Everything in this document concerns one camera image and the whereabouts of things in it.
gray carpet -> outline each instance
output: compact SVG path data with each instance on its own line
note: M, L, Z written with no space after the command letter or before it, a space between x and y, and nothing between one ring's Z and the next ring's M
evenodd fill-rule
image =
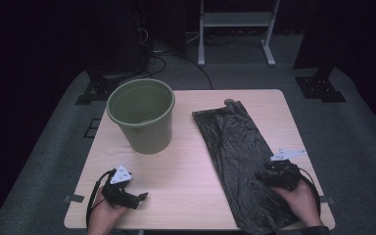
M304 98L295 76L312 75L314 70L292 70L301 40L301 35L274 35L270 45L277 65L270 68L256 37L237 36L232 44L206 47L203 70L213 89L281 90L323 191L335 199L330 208L336 227L331 233L376 234L376 117L339 70L330 80L347 103ZM195 46L187 47L187 57L197 60ZM210 89L206 75L188 60L161 58L166 67L154 78L175 90ZM162 65L151 59L150 73ZM69 207L65 197L73 194L92 144L83 135L106 105L74 105L88 82L84 71L60 100L0 211L0 234L85 234L83 229L67 229L64 217Z

black plastic bag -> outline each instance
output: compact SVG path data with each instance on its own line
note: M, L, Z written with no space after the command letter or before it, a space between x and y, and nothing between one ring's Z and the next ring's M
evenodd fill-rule
M226 107L194 112L192 116L206 141L212 163L237 226L250 234L267 234L298 221L287 203L256 174L273 156L241 102L226 100Z

dark background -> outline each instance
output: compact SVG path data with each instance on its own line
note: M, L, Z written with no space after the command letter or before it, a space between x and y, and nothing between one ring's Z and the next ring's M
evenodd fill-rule
M184 17L174 20L184 25L182 31L198 30L199 1L149 2L162 11L166 6L174 11L185 8L181 11ZM206 2L208 10L214 11L271 6L268 0ZM0 207L58 101L72 80L86 70L86 58L94 46L89 41L94 31L86 31L87 26L100 20L94 6L95 1L0 0ZM144 24L153 33L174 37L171 41L181 45L177 32L161 34L161 21L149 18L155 11L146 14ZM170 27L181 31L175 25ZM376 114L376 1L283 0L275 32L301 33L304 29L296 68L316 68L325 56L333 58Z

white stand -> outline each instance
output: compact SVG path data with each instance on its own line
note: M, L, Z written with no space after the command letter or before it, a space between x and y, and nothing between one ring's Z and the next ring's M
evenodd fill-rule
M271 67L274 67L273 55L271 54L268 43L276 21L277 10L280 0L275 0L271 12L250 12L250 13L205 13L204 0L201 0L200 9L200 43L198 46L198 65L206 64L204 53L204 28L219 26L267 26L267 35L261 40L264 55Z

sleeve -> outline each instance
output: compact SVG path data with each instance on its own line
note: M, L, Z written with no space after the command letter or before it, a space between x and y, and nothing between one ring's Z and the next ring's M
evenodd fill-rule
M326 226L315 226L302 229L304 235L330 235L329 228Z

